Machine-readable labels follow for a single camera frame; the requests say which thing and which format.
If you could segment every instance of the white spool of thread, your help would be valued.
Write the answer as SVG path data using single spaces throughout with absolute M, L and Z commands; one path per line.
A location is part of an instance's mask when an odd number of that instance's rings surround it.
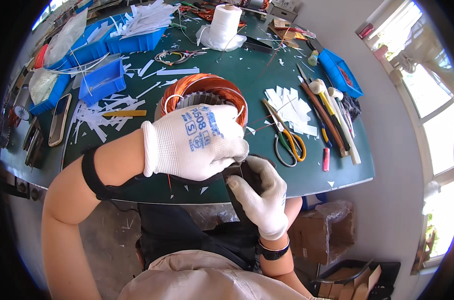
M 241 15 L 242 10 L 232 4 L 217 5 L 210 26 L 210 40 L 223 47 L 227 46 L 227 43 L 237 34 Z

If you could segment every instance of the drawer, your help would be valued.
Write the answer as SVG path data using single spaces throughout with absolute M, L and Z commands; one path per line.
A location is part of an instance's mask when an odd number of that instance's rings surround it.
M 288 11 L 279 7 L 274 7 L 272 11 L 270 12 L 272 16 L 276 16 L 282 19 L 285 19 L 287 21 L 293 22 L 295 18 L 297 17 L 297 14 L 292 11 Z

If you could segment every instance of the yellow handle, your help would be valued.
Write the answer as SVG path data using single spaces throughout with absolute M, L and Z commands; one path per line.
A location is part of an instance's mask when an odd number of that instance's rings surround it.
M 103 114 L 104 117 L 143 117 L 147 115 L 144 109 L 139 110 L 118 110 L 110 111 Z
M 323 140 L 327 143 L 329 141 L 329 138 L 327 137 L 327 133 L 324 128 L 322 128 L 322 135 L 323 135 Z
M 325 97 L 323 92 L 320 92 L 319 95 L 320 95 L 320 99 L 322 99 L 323 104 L 327 108 L 327 111 L 329 112 L 329 115 L 335 116 L 335 113 L 334 113 L 334 111 L 332 109 L 332 106 L 330 106 L 330 102 L 329 102 L 329 100 L 327 100 L 327 98 Z
M 287 136 L 287 139 L 288 139 L 288 141 L 290 143 L 290 147 L 292 148 L 292 152 L 294 153 L 295 158 L 297 159 L 297 161 L 304 161 L 305 156 L 307 156 L 307 151 L 305 150 L 304 141 L 302 141 L 302 139 L 298 135 L 290 134 L 290 132 L 287 131 L 287 129 L 284 129 L 283 132 Z M 300 147 L 302 147 L 302 157 L 298 156 L 297 150 L 296 150 L 295 145 L 294 145 L 294 140 L 292 139 L 292 137 L 295 138 L 298 141 L 298 143 L 300 144 Z

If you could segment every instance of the window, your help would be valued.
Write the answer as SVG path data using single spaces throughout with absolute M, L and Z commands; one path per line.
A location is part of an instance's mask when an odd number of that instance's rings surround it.
M 40 15 L 40 18 L 37 20 L 37 22 L 35 22 L 35 24 L 33 25 L 32 27 L 32 31 L 37 28 L 38 25 L 40 25 L 40 23 L 42 23 L 48 16 L 50 15 L 50 6 L 47 6 L 45 9 L 44 9 L 44 12 Z
M 60 6 L 62 6 L 62 4 L 64 4 L 65 2 L 67 2 L 69 0 L 52 0 L 50 2 L 50 5 L 48 5 L 45 9 L 44 9 L 44 12 L 40 15 L 40 17 L 38 18 L 38 20 L 35 22 L 35 24 L 33 25 L 32 27 L 32 31 L 35 30 L 35 28 L 37 28 L 38 25 L 40 25 L 40 23 L 42 23 L 45 19 L 47 19 L 47 17 L 53 12 L 55 11 L 57 8 L 59 8 Z
M 438 187 L 425 199 L 425 228 L 413 268 L 418 271 L 439 264 L 454 236 L 454 75 L 416 3 L 405 0 L 392 11 L 388 17 L 383 15 L 385 21 L 364 42 L 378 51 L 376 57 L 404 100 L 416 132 L 426 187 Z

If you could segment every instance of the orange scissors handle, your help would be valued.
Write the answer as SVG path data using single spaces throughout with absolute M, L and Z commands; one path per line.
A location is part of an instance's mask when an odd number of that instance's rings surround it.
M 287 139 L 290 143 L 290 147 L 292 148 L 292 152 L 294 153 L 295 158 L 298 161 L 304 161 L 305 157 L 307 156 L 307 151 L 305 150 L 304 141 L 302 141 L 302 139 L 298 135 L 290 133 L 287 129 L 284 129 L 283 132 L 287 136 Z M 298 141 L 300 147 L 302 148 L 302 157 L 298 156 L 297 149 L 295 148 L 295 144 L 294 144 L 294 138 Z

